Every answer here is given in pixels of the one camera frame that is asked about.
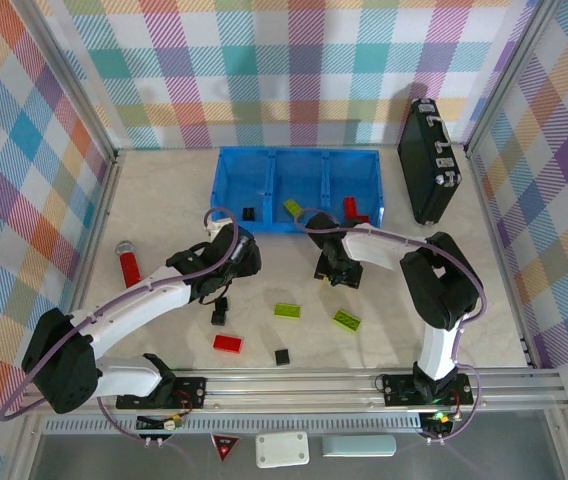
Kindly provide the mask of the red lego plate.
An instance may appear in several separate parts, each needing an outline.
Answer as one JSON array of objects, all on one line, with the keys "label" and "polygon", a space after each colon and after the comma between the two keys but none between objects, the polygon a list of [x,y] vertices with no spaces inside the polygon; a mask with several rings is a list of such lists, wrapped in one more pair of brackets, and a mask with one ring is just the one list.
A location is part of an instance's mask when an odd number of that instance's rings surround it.
[{"label": "red lego plate", "polygon": [[239,354],[243,346],[241,337],[217,334],[213,341],[213,349],[216,351]]}]

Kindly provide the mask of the blue three-compartment plastic bin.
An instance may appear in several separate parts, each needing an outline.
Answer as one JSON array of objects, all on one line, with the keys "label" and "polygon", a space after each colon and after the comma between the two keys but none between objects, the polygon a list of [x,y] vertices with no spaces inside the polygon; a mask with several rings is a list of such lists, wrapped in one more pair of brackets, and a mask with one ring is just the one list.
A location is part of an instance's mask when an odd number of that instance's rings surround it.
[{"label": "blue three-compartment plastic bin", "polygon": [[[297,233],[284,203],[321,209],[343,222],[343,200],[354,197],[358,215],[382,224],[384,195],[376,150],[223,147],[220,149],[210,205],[231,211],[252,233]],[[243,221],[244,207],[255,209]]]}]

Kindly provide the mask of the black briefcase with silver latches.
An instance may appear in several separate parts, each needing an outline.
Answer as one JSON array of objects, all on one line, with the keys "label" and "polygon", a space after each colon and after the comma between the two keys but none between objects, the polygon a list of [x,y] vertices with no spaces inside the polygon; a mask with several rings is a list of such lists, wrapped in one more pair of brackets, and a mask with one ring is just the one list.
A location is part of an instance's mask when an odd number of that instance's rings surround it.
[{"label": "black briefcase with silver latches", "polygon": [[438,223],[462,182],[462,174],[433,99],[419,98],[411,103],[398,155],[415,221]]}]

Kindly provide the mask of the grey-blue rectangular block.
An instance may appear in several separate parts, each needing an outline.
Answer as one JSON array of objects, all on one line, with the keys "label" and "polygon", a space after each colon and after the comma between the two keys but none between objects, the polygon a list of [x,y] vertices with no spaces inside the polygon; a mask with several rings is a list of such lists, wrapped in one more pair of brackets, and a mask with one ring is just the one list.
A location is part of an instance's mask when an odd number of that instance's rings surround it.
[{"label": "grey-blue rectangular block", "polygon": [[396,439],[387,434],[334,435],[322,438],[324,457],[391,457],[396,451]]}]

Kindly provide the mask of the white rectangular plate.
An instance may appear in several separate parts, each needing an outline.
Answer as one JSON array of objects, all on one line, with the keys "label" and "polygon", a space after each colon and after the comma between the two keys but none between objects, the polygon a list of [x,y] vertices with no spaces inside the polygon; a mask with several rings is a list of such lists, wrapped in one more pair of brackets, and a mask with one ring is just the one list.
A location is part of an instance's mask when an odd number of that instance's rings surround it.
[{"label": "white rectangular plate", "polygon": [[304,431],[259,434],[255,460],[262,469],[306,465],[310,461],[308,435]]}]

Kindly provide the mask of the connector board with green light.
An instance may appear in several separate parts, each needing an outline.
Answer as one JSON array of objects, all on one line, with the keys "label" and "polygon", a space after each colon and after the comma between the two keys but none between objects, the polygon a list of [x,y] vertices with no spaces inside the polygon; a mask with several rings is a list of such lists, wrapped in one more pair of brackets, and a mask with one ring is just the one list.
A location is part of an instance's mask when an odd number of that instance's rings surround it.
[{"label": "connector board with green light", "polygon": [[455,424],[461,420],[459,413],[420,413],[421,435],[426,438],[440,438],[450,435]]}]

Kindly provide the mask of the red emergency button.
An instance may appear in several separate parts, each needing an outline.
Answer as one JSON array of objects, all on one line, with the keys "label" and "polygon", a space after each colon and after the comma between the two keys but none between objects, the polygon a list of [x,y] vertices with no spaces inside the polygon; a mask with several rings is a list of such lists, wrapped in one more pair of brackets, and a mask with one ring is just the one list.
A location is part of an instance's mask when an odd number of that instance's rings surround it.
[{"label": "red emergency button", "polygon": [[224,462],[228,458],[234,447],[240,441],[239,437],[226,434],[212,434],[211,439],[221,462]]}]

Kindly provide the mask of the plaid fabric backdrop panel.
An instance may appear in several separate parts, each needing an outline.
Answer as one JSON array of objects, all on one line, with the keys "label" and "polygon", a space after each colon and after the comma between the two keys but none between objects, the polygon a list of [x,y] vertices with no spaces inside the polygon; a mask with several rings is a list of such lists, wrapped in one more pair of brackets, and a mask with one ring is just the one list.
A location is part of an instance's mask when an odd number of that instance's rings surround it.
[{"label": "plaid fabric backdrop panel", "polygon": [[540,367],[568,393],[568,0],[471,152]]},{"label": "plaid fabric backdrop panel", "polygon": [[[106,158],[12,0],[0,0],[0,406],[70,296]],[[0,422],[0,469],[10,425]]]},{"label": "plaid fabric backdrop panel", "polygon": [[468,138],[538,0],[31,0],[128,149]]}]

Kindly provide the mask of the aluminium table edge rail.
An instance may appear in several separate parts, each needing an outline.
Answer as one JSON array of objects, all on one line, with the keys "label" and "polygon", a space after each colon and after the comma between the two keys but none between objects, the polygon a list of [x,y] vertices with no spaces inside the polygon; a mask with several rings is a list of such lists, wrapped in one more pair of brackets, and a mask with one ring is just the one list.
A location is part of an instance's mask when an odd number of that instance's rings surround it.
[{"label": "aluminium table edge rail", "polygon": [[110,215],[112,203],[115,197],[118,182],[121,176],[122,163],[125,159],[125,152],[115,150],[113,156],[107,163],[104,183],[98,197],[97,206],[88,231],[87,241],[80,257],[79,269],[71,290],[71,297],[68,304],[70,311],[82,307],[89,288],[89,284],[95,268],[101,240],[104,235],[108,217]]},{"label": "aluminium table edge rail", "polygon": [[514,318],[520,345],[527,363],[527,366],[532,369],[540,368],[540,358],[536,347],[531,343],[532,337],[528,325],[523,316],[522,304],[519,295],[516,291],[515,284],[510,277],[510,271],[506,262],[505,252],[501,244],[501,237],[499,236],[498,229],[493,223],[491,210],[489,208],[488,198],[482,188],[482,182],[478,173],[477,167],[472,158],[470,150],[464,150],[464,158],[468,166],[473,185],[480,202],[480,208],[484,221],[487,227],[491,248],[497,263],[497,268],[500,274],[500,279],[505,289],[506,297],[508,299],[509,307]]}]

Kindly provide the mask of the aluminium mounting rail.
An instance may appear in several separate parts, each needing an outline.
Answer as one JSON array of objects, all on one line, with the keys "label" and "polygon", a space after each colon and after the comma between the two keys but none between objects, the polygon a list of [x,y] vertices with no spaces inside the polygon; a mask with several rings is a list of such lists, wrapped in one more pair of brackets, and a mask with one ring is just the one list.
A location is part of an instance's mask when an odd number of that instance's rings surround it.
[{"label": "aluminium mounting rail", "polygon": [[[219,369],[178,370],[178,377],[204,377],[203,413],[433,412],[435,406],[406,400],[385,405],[382,375],[404,369]],[[481,368],[469,376],[473,400],[484,411],[568,407],[568,394],[555,370]]]}]

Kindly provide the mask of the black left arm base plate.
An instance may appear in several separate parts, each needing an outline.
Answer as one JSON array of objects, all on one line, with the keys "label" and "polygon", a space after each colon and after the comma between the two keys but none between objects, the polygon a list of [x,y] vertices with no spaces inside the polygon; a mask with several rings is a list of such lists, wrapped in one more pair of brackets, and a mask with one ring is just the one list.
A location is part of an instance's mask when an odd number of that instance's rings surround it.
[{"label": "black left arm base plate", "polygon": [[199,410],[203,408],[207,379],[204,377],[175,377],[162,380],[145,397],[118,396],[119,410]]}]

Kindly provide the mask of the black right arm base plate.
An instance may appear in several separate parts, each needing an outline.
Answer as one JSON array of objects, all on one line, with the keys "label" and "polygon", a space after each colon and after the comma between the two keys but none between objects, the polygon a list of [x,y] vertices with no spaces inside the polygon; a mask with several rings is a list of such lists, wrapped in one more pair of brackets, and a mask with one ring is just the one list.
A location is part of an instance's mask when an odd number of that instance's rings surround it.
[{"label": "black right arm base plate", "polygon": [[399,406],[471,406],[474,396],[469,377],[458,374],[434,396],[426,394],[426,388],[418,387],[411,374],[381,374],[376,388],[383,395],[386,407]]}]

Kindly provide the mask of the aluminium frame post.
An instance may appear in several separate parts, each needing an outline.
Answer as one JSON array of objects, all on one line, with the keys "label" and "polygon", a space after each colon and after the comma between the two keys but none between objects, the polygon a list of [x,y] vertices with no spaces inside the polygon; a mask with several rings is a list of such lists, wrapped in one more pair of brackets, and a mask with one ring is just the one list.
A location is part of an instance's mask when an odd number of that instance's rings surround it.
[{"label": "aluminium frame post", "polygon": [[11,0],[16,11],[32,34],[50,69],[56,76],[61,87],[69,96],[78,115],[84,121],[87,130],[92,134],[97,145],[105,155],[114,162],[118,149],[107,134],[97,112],[93,108],[88,95],[84,91],[78,77],[75,75],[63,49],[58,44],[50,30],[45,17],[36,5],[35,0]]},{"label": "aluminium frame post", "polygon": [[510,0],[455,133],[466,152],[487,134],[563,0]]}]

